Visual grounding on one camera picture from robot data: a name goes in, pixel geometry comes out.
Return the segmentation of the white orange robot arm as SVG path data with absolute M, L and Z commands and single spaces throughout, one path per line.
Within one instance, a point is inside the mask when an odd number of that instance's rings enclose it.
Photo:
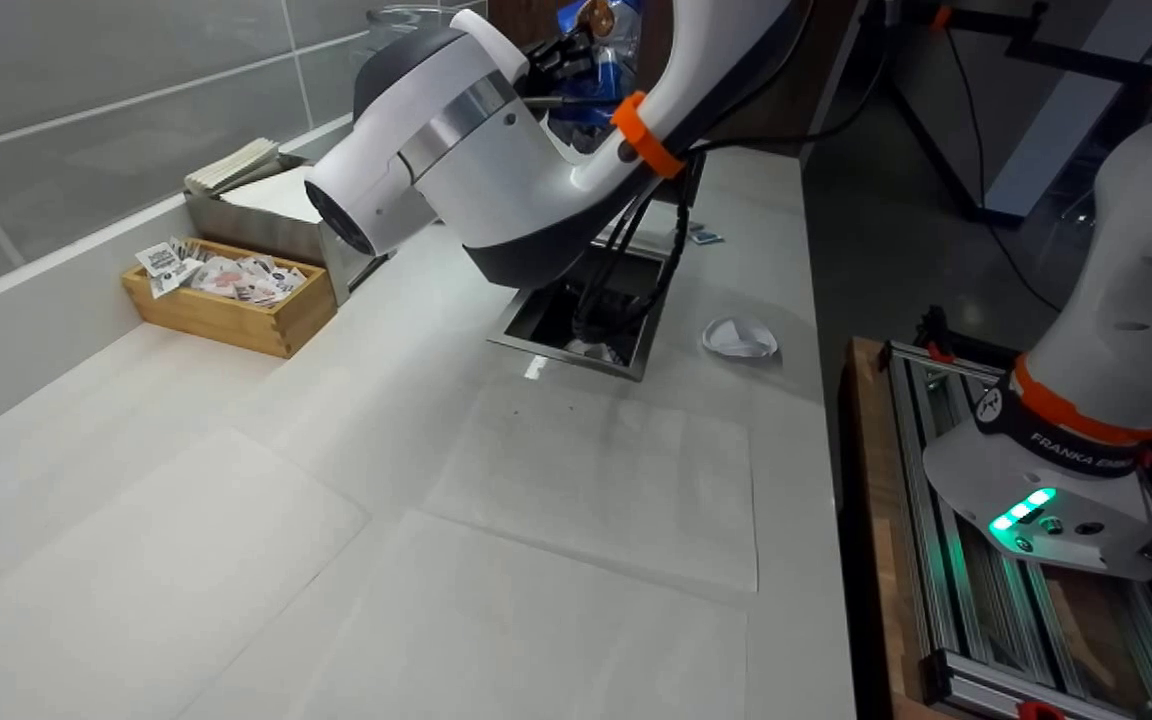
M 312 165 L 310 203 L 385 256 L 446 220 L 484 280 L 543 288 L 572 273 L 636 191 L 675 179 L 725 99 L 793 41 L 802 0 L 671 0 L 652 90 L 578 152 L 521 96 L 538 63 L 463 9 L 357 73 L 352 128 Z M 1152 119 L 1093 184 L 1098 239 L 1053 328 L 937 436 L 925 478 L 1019 560 L 1116 581 L 1152 576 Z

